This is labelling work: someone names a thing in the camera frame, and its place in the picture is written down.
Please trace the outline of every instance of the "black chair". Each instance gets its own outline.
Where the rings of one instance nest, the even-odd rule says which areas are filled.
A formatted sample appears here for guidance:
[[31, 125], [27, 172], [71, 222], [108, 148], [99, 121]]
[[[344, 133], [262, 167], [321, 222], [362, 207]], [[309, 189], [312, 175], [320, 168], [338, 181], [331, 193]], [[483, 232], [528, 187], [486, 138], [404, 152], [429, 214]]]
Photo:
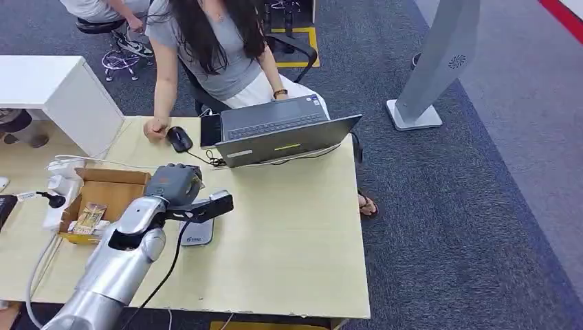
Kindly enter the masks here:
[[[314, 63], [318, 59], [317, 51], [312, 48], [310, 45], [303, 43], [294, 38], [290, 38], [285, 35], [280, 34], [266, 34], [265, 40], [270, 48], [275, 49], [276, 44], [284, 45], [285, 47], [291, 47], [294, 50], [304, 54], [308, 58], [308, 65], [300, 72], [300, 75], [294, 80], [295, 83], [299, 83], [300, 80], [305, 76], [305, 74], [314, 66]], [[195, 109], [198, 115], [200, 116], [202, 111], [202, 106], [206, 105], [207, 107], [212, 109], [213, 113], [221, 113], [223, 110], [230, 109], [229, 106], [222, 103], [221, 101], [213, 98], [207, 91], [205, 91], [202, 86], [200, 85], [199, 81], [195, 77], [195, 75], [186, 67], [184, 62], [180, 60], [180, 63], [184, 67], [184, 71], [186, 71], [186, 75], [190, 81], [192, 96], [195, 98]]]
[[108, 23], [91, 23], [84, 19], [77, 19], [76, 22], [77, 29], [85, 34], [111, 35], [111, 38], [113, 39], [111, 42], [113, 50], [107, 52], [101, 58], [101, 64], [105, 68], [105, 80], [107, 81], [113, 80], [113, 72], [123, 69], [127, 69], [129, 71], [131, 74], [131, 80], [138, 79], [138, 76], [136, 76], [132, 66], [136, 65], [140, 59], [142, 59], [142, 57], [121, 49], [117, 43], [117, 39], [124, 38], [124, 35], [116, 30], [124, 25], [124, 23], [125, 20], [123, 19]]

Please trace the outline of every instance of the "laptop keyboard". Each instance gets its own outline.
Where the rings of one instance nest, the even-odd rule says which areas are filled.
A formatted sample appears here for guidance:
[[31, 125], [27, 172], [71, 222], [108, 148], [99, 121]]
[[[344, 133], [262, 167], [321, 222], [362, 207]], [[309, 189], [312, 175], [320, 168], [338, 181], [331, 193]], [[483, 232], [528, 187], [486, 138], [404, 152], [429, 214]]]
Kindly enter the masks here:
[[250, 136], [255, 136], [259, 134], [271, 133], [276, 131], [281, 131], [283, 129], [292, 129], [294, 127], [299, 127], [307, 124], [315, 124], [322, 120], [323, 115], [304, 115], [301, 117], [281, 120], [280, 122], [270, 122], [269, 124], [261, 124], [251, 127], [245, 127], [242, 129], [234, 129], [229, 131], [230, 139], [242, 139], [248, 138]]

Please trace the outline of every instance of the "laptop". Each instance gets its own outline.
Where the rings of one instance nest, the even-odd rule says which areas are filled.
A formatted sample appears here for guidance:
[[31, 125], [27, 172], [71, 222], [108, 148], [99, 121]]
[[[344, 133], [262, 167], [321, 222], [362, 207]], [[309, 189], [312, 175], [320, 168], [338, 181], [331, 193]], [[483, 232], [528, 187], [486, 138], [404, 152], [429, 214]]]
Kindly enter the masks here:
[[310, 95], [222, 111], [221, 132], [227, 142], [328, 120], [318, 97]]
[[315, 124], [303, 124], [275, 132], [223, 141], [215, 146], [229, 167], [260, 164], [339, 144], [361, 117], [362, 115], [352, 115]]

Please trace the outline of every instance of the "yellow sticker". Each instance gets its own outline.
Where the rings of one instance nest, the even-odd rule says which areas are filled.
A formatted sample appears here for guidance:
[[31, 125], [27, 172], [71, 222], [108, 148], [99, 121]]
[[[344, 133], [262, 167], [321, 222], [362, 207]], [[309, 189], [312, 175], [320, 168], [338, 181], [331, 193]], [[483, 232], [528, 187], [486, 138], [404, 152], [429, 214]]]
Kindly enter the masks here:
[[289, 149], [289, 148], [296, 148], [298, 146], [301, 146], [301, 143], [297, 143], [297, 144], [290, 144], [289, 146], [280, 146], [279, 148], [275, 148], [274, 151], [280, 151], [280, 150], [285, 150], [285, 149]]

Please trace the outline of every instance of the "cardboard box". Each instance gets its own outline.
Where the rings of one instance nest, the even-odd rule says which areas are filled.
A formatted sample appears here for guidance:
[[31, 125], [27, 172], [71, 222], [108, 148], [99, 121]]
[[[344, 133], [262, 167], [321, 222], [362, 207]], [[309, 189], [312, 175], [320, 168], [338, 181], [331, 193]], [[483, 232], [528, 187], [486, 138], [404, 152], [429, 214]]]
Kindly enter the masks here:
[[71, 222], [77, 220], [87, 203], [106, 205], [102, 220], [116, 222], [128, 205], [144, 194], [151, 177], [150, 173], [99, 168], [77, 168], [76, 172], [85, 184], [79, 196], [63, 212], [58, 234], [78, 244], [97, 244], [101, 240], [99, 236], [67, 232]]

